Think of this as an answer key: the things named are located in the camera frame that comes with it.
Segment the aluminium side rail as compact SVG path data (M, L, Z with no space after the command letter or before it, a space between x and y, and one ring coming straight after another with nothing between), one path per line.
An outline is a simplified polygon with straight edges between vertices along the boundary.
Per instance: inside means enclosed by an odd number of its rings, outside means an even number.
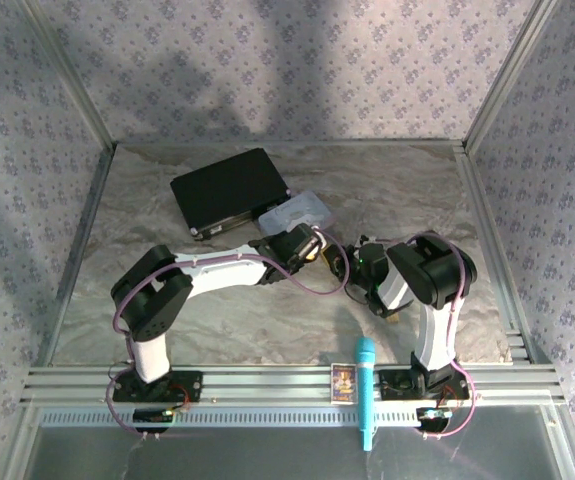
M81 213L75 236L67 258L63 276L56 294L56 311L54 321L49 324L50 330L39 350L37 365L50 367L53 365L53 357L64 322L64 318L73 294L83 260L84 251L90 236L90 232L96 217L107 177L115 156L117 144L113 143L104 150L98 159L90 190L88 192L84 208Z
M514 363L538 363L537 348L530 335L524 309L517 295L480 176L462 146L455 146L453 151L464 190L473 210L478 237L508 337L512 360Z

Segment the black hard case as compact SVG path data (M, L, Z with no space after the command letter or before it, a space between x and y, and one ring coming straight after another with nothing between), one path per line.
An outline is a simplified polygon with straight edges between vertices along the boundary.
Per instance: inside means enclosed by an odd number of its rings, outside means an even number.
M262 148L177 176L170 187L197 241L254 220L291 198L291 190Z

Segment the small black electronics board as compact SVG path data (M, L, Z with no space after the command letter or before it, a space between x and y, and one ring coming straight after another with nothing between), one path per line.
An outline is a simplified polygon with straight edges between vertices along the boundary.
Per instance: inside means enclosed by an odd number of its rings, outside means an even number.
M139 408L132 415L132 423L139 433L162 434L173 423L174 411L165 408Z
M447 429L453 412L446 408L419 408L416 415L420 422L420 432L442 434Z

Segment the aluminium corner post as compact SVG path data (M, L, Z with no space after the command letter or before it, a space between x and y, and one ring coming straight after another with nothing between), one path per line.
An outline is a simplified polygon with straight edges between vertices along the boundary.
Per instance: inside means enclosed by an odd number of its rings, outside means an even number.
M550 17L557 10L560 1L534 0L467 135L463 139L463 148L467 155L473 155L480 147L532 51L537 46Z
M59 79L67 90L92 135L106 151L113 151L115 142L98 109L89 96L82 78L68 55L57 30L38 0L15 0L29 27L36 36Z

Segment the small picture card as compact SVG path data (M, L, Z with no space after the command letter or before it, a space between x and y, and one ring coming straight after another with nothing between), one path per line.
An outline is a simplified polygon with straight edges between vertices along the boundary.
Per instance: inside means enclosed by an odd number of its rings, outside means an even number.
M351 364L334 363L330 368L330 401L337 405L356 402L356 368Z

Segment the aluminium front rail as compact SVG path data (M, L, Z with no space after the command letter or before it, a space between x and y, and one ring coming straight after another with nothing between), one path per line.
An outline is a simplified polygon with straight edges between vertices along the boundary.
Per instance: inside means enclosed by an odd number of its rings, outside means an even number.
M325 366L203 366L201 402L214 406L324 405L330 400ZM483 404L564 402L553 366L545 364L468 365ZM109 374L102 367L40 367L30 371L21 393L36 406L100 405Z

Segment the grey metal panel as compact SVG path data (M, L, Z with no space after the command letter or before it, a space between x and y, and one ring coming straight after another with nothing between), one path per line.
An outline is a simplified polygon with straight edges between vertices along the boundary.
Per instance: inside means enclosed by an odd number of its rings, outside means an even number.
M575 480L539 426L425 439L379 429L363 451L354 428L212 428L138 439L118 428L40 430L22 480Z

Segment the blue toy microphone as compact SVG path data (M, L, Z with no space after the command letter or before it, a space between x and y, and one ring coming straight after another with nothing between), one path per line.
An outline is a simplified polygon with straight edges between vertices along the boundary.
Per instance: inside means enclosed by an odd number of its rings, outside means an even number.
M376 347L371 338L358 339L355 363L358 428L362 439L362 449L370 452L373 448L375 431L374 367L376 363Z

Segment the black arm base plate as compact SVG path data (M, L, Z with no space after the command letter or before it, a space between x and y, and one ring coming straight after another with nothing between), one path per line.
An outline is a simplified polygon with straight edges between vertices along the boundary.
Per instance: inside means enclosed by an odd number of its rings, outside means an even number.
M380 370L378 387L383 401L469 400L470 388L463 374L449 370L437 382L428 383L416 369Z
M135 371L118 376L112 400L118 403L196 403L202 392L201 371L170 370L158 380L144 382Z

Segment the pale blue tin box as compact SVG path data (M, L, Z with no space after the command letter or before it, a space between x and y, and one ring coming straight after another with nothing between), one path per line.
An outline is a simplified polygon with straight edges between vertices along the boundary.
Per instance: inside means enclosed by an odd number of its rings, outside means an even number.
M289 232L299 224L326 229L335 217L322 200L311 190L304 191L259 216L256 225L265 235Z

